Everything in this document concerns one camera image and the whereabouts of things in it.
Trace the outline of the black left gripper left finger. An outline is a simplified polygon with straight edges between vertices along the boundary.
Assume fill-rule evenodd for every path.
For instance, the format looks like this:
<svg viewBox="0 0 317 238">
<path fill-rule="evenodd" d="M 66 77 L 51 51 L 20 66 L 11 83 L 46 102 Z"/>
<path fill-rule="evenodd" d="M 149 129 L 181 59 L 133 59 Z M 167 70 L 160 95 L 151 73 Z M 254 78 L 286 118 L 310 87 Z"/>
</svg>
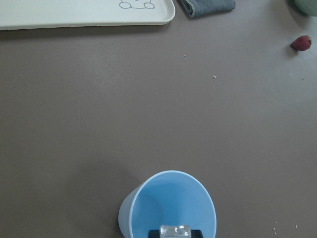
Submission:
<svg viewBox="0 0 317 238">
<path fill-rule="evenodd" d="M 160 231 L 159 230 L 150 230 L 148 232 L 148 238 L 160 238 Z"/>
</svg>

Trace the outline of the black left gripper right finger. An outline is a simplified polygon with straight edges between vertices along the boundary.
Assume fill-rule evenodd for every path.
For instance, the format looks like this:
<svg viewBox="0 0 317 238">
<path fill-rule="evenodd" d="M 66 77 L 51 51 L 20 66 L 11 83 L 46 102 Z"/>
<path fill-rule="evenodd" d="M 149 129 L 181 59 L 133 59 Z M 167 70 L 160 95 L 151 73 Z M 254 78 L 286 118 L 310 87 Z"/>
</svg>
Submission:
<svg viewBox="0 0 317 238">
<path fill-rule="evenodd" d="M 203 233 L 200 230 L 191 230 L 191 238 L 203 238 Z"/>
</svg>

